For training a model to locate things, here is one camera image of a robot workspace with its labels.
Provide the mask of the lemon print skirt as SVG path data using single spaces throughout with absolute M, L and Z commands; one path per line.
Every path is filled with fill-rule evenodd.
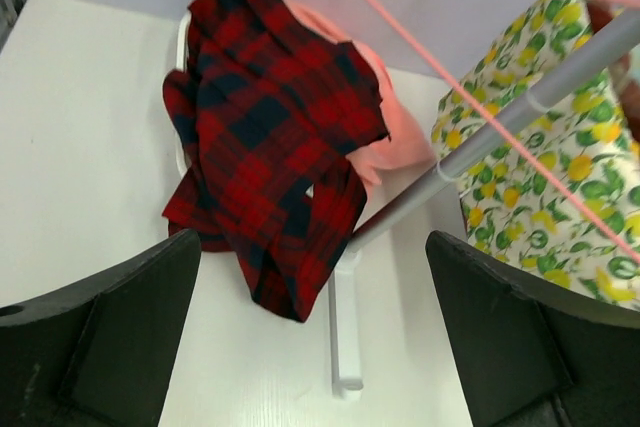
M 586 0 L 537 0 L 460 85 L 496 114 L 594 34 Z M 483 124 L 459 93 L 447 93 L 431 132 L 437 154 L 447 156 Z M 549 108 L 517 140 L 638 253 L 639 146 L 608 68 Z M 582 295 L 638 308 L 637 261 L 510 144 L 463 173 L 457 188 L 467 237 L 477 249 Z

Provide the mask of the red black plaid skirt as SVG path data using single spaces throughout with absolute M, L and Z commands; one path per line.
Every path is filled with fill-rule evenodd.
M 163 99 L 189 167 L 164 209 L 171 233 L 232 252 L 252 300 L 305 321 L 367 194 L 349 155 L 384 139 L 376 75 L 283 0 L 194 0 L 188 59 Z

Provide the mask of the pink fuzzy skirt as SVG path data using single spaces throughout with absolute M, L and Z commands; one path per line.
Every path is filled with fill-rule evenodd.
M 347 156 L 366 192 L 371 193 L 381 184 L 381 171 L 419 165 L 433 166 L 436 163 L 433 148 L 415 117 L 397 96 L 381 57 L 365 43 L 351 38 L 323 14 L 295 0 L 284 2 L 296 19 L 311 31 L 333 43 L 352 43 L 377 78 L 381 96 L 380 109 L 389 136 Z

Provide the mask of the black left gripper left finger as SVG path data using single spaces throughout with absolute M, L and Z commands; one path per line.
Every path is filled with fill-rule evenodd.
M 1 309 L 4 426 L 156 426 L 201 258 L 183 230 Z

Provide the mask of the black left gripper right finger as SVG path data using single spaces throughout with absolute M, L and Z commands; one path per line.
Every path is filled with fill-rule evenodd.
M 473 425 L 638 425 L 638 312 L 445 232 L 425 250 Z

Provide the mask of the red beige checked skirt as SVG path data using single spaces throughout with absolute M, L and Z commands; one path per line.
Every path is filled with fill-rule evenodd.
M 614 19 L 613 6 L 609 1 L 586 0 L 586 6 L 594 33 Z M 614 92 L 636 141 L 639 141 L 639 73 L 632 72 L 632 61 L 638 59 L 638 55 L 629 51 L 608 67 Z

